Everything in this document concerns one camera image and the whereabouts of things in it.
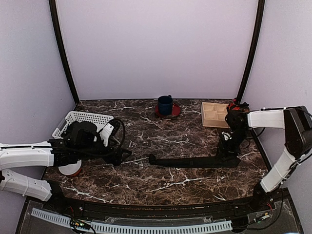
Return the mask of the black necktie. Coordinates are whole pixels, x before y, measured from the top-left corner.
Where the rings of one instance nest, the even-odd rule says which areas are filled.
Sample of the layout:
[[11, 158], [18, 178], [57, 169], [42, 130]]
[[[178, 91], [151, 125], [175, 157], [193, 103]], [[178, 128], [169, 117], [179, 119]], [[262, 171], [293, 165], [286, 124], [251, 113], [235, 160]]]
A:
[[161, 158], [149, 155], [149, 163], [171, 168], [235, 168], [241, 160], [237, 157], [222, 159], [216, 156], [194, 158]]

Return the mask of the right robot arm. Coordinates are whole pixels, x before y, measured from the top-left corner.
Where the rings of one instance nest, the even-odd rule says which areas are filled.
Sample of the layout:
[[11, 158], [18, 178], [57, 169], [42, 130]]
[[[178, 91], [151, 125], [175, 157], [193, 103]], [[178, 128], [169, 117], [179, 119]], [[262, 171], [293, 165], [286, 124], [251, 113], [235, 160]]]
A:
[[277, 134], [271, 137], [273, 142], [270, 143], [270, 146], [277, 147], [270, 150], [277, 154], [270, 157], [275, 161], [269, 172], [255, 185], [249, 200], [249, 208], [258, 212], [311, 150], [312, 116], [305, 106], [251, 111], [246, 103], [230, 103], [226, 110], [225, 120], [230, 129], [220, 135], [216, 154], [223, 166], [236, 167], [240, 163], [240, 145], [247, 138], [249, 130], [265, 128]]

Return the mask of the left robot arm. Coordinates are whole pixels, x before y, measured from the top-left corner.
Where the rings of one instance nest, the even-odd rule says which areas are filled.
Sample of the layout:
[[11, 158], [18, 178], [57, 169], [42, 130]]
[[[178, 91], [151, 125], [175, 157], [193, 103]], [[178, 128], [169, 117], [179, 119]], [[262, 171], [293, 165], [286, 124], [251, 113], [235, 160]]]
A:
[[122, 136], [120, 142], [112, 138], [120, 127], [125, 128], [125, 125], [117, 118], [110, 120], [101, 129], [88, 121], [74, 121], [60, 139], [34, 144], [1, 144], [0, 189], [49, 202], [57, 212], [65, 212], [69, 202], [63, 198], [59, 183], [37, 180], [16, 173], [13, 169], [30, 166], [66, 167], [81, 160], [98, 158], [107, 164], [119, 166], [132, 155], [130, 150], [122, 147], [125, 136]]

